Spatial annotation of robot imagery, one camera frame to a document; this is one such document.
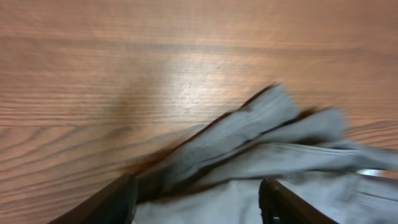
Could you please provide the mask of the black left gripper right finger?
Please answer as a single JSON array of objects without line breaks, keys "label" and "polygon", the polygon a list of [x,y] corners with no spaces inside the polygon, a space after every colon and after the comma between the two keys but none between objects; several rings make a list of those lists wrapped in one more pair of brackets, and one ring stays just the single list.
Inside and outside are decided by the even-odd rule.
[{"label": "black left gripper right finger", "polygon": [[337,224],[271,178],[261,182],[259,208],[263,224]]}]

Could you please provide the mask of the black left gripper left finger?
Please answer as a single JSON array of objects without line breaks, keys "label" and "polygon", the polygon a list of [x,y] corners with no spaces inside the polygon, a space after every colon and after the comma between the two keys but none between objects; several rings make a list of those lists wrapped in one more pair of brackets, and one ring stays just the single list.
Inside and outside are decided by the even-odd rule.
[{"label": "black left gripper left finger", "polygon": [[137,193],[135,176],[124,174],[49,224],[131,224]]}]

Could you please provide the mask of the grey shorts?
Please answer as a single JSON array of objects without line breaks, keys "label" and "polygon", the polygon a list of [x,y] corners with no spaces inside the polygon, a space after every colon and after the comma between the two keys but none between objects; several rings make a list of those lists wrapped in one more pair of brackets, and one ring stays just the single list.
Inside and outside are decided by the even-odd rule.
[{"label": "grey shorts", "polygon": [[397,153],[345,138],[328,108],[302,115],[276,85],[139,177],[136,223],[260,223],[259,189],[276,179],[338,223],[396,223]]}]

